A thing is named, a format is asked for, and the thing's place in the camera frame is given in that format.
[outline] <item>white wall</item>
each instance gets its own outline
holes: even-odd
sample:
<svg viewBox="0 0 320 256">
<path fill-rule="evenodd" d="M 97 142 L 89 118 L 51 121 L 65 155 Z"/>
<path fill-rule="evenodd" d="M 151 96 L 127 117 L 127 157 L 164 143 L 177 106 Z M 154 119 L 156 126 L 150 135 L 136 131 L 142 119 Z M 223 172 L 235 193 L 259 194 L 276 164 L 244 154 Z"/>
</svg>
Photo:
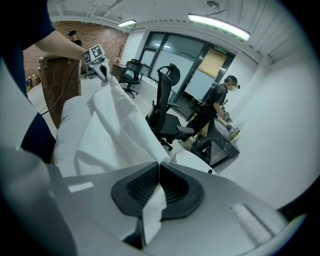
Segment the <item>white wall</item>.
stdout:
<svg viewBox="0 0 320 256">
<path fill-rule="evenodd" d="M 226 95 L 226 99 L 229 101 L 225 104 L 226 110 L 229 112 L 232 119 L 234 119 L 239 114 L 239 108 L 235 108 L 239 102 L 241 102 L 242 97 L 248 89 L 250 81 L 254 76 L 258 67 L 258 63 L 255 62 L 248 55 L 239 51 L 234 60 L 232 61 L 230 67 L 225 72 L 221 82 L 229 76 L 235 76 L 240 84 L 240 89 L 237 91 L 230 91 Z"/>
<path fill-rule="evenodd" d="M 147 39 L 145 33 L 146 32 L 144 28 L 135 29 L 130 32 L 123 49 L 120 62 L 121 64 L 125 65 L 132 59 L 139 59 L 140 53 L 142 51 L 141 45 L 143 47 Z"/>
<path fill-rule="evenodd" d="M 300 52 L 270 66 L 237 117 L 240 154 L 215 168 L 275 209 L 320 174 L 320 67 L 313 55 Z"/>
</svg>

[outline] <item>desk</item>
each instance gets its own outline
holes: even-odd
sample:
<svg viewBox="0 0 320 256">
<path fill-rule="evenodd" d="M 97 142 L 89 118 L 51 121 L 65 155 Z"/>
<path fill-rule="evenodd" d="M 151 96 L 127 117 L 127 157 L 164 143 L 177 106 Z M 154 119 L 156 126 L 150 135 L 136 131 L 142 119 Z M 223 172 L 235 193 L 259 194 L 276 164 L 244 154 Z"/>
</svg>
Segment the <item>desk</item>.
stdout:
<svg viewBox="0 0 320 256">
<path fill-rule="evenodd" d="M 229 141 L 229 132 L 226 129 L 226 131 L 221 130 L 224 126 L 220 125 L 217 120 L 214 120 L 214 123 L 215 125 L 209 125 L 207 136 L 199 143 L 194 143 L 190 150 L 191 153 L 201 158 L 211 168 L 217 167 L 240 153 L 239 150 Z M 213 153 L 212 148 L 220 151 L 218 159 L 215 159 L 213 163 L 211 163 L 213 154 L 217 154 L 217 152 Z"/>
<path fill-rule="evenodd" d="M 120 64 L 112 64 L 111 69 L 111 76 L 114 76 L 115 79 L 121 83 L 122 82 L 122 76 L 126 70 L 126 67 Z"/>
</svg>

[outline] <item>window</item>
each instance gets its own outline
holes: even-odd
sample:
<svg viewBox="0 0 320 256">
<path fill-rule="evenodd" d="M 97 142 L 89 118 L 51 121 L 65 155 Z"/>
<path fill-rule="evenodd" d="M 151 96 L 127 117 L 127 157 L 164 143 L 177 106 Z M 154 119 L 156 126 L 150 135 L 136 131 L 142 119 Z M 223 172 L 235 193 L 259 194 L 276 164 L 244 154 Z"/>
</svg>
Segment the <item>window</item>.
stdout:
<svg viewBox="0 0 320 256">
<path fill-rule="evenodd" d="M 162 39 L 164 38 L 165 34 L 158 34 L 158 33 L 154 33 L 148 44 L 146 45 L 148 48 L 157 50 L 161 44 Z"/>
<path fill-rule="evenodd" d="M 203 46 L 202 42 L 169 35 L 153 65 L 150 77 L 158 80 L 157 69 L 170 63 L 175 64 L 180 70 L 180 81 L 172 87 L 172 91 L 177 93 L 192 65 L 198 60 Z"/>
</svg>

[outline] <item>ceiling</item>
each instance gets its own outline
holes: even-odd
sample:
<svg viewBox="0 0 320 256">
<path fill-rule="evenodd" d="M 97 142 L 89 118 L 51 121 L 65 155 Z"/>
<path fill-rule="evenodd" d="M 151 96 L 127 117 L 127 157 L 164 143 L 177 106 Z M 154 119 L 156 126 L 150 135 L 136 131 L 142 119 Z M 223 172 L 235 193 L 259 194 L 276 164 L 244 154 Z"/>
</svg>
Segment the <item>ceiling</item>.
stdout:
<svg viewBox="0 0 320 256">
<path fill-rule="evenodd" d="M 301 33 L 294 19 L 284 7 L 274 0 L 215 0 L 219 8 L 209 7 L 207 0 L 48 0 L 48 12 L 52 21 L 82 21 L 114 27 L 123 31 L 119 23 L 136 20 L 136 28 L 160 26 L 188 26 L 195 29 L 211 29 L 219 37 L 217 29 L 203 24 L 192 24 L 187 14 L 211 15 L 248 31 L 248 41 L 222 35 L 224 41 L 247 49 L 256 55 L 269 55 L 275 62 L 302 46 Z"/>
</svg>

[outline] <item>wooden podium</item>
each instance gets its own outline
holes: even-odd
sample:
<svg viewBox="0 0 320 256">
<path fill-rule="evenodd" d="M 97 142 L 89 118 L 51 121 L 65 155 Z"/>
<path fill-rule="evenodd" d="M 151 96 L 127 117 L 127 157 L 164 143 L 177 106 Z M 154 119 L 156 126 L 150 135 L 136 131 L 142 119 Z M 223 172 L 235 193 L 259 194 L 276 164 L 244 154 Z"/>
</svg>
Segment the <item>wooden podium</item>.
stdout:
<svg viewBox="0 0 320 256">
<path fill-rule="evenodd" d="M 81 61 L 77 63 L 77 59 L 52 55 L 40 58 L 39 61 L 42 89 L 48 109 L 50 109 L 61 96 L 71 75 L 64 94 L 55 107 L 49 112 L 55 127 L 58 129 L 65 102 L 75 96 L 81 95 Z"/>
</svg>

